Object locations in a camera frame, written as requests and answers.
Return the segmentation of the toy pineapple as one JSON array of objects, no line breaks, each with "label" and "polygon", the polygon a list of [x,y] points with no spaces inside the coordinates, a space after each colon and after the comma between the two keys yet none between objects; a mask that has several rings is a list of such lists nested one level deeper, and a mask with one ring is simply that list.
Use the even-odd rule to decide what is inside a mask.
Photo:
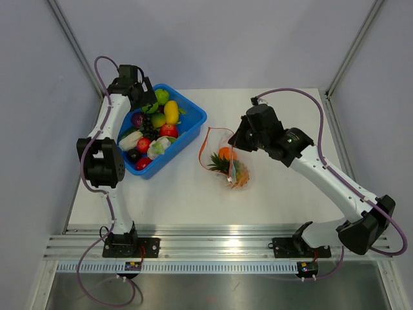
[{"label": "toy pineapple", "polygon": [[218,154],[213,153],[210,156],[210,163],[207,165],[210,171],[224,174],[228,184],[232,188],[244,187],[249,179],[250,174],[247,166],[238,158],[237,160],[221,160]]}]

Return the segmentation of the green toy apple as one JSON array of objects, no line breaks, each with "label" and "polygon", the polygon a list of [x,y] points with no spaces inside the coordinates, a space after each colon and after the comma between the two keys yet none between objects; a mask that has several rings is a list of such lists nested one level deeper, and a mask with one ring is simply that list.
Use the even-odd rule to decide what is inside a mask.
[{"label": "green toy apple", "polygon": [[155,95],[157,98],[157,102],[160,105],[165,105],[169,101],[169,98],[170,98],[170,94],[168,93],[168,91],[162,88],[156,89]]}]

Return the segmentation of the toy orange persimmon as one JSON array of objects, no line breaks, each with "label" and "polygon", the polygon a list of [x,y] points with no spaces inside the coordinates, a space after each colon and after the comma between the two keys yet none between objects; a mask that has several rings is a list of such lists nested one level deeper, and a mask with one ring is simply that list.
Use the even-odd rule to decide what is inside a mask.
[{"label": "toy orange persimmon", "polygon": [[227,161],[238,159],[237,153],[233,150],[232,147],[220,148],[218,156],[221,160],[227,160]]}]

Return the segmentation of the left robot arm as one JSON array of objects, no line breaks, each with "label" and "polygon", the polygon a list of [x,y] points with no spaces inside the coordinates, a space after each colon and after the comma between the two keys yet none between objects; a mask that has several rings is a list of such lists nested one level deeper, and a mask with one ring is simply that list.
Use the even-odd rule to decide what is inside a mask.
[{"label": "left robot arm", "polygon": [[103,256],[107,258],[131,257],[139,253],[141,247],[134,221],[118,193],[126,168],[117,138],[129,112],[156,102],[152,85],[141,68],[119,65],[117,73],[113,82],[104,88],[96,126],[76,143],[83,184],[108,205],[108,231],[103,236]]}]

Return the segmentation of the green striped toy melon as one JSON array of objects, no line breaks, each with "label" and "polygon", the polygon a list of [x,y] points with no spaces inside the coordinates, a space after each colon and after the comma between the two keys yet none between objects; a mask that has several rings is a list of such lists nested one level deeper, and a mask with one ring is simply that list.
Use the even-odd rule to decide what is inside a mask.
[{"label": "green striped toy melon", "polygon": [[145,113],[145,114],[153,114],[155,112],[157,112],[159,108],[159,103],[155,102],[155,103],[149,103],[147,105],[145,105],[144,107],[141,108],[141,112]]}]

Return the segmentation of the clear orange-zip bag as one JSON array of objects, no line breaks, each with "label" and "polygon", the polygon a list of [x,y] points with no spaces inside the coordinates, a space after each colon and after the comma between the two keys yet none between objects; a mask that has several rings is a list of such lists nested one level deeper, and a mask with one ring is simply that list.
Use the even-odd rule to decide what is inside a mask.
[{"label": "clear orange-zip bag", "polygon": [[209,127],[201,144],[198,160],[202,168],[225,180],[232,189],[246,187],[250,171],[244,156],[229,144],[234,131],[223,127]]}]

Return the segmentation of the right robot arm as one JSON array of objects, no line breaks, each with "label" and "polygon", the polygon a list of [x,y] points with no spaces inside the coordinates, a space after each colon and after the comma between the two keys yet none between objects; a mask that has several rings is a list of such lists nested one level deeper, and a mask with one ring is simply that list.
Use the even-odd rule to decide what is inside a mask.
[{"label": "right robot arm", "polygon": [[313,183],[342,212],[339,220],[303,224],[293,235],[294,251],[309,255],[315,248],[343,245],[358,255],[370,250],[388,227],[395,201],[362,189],[334,165],[323,163],[314,141],[298,128],[284,129],[266,104],[249,108],[229,144],[247,152],[265,151],[273,160]]}]

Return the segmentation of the yellow-green toy mango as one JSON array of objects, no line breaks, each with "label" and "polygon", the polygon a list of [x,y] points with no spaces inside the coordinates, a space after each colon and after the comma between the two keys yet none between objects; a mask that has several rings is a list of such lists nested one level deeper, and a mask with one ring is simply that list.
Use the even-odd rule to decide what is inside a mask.
[{"label": "yellow-green toy mango", "polygon": [[161,128],[163,125],[166,124],[166,116],[163,113],[154,113],[151,116],[152,126],[155,129]]}]

